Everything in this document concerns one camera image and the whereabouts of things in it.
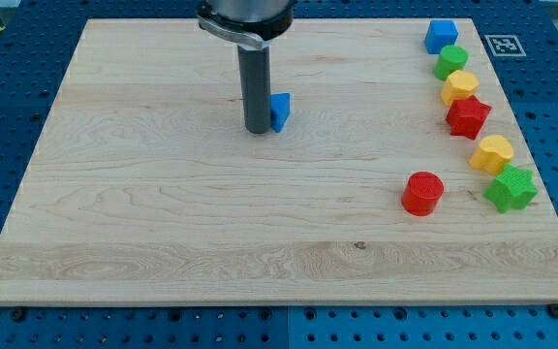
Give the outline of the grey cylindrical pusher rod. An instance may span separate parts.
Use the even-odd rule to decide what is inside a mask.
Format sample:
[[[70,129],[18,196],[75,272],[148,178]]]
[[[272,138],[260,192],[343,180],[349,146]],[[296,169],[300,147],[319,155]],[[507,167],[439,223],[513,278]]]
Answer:
[[[271,125],[270,51],[237,48],[245,128],[263,134]]]

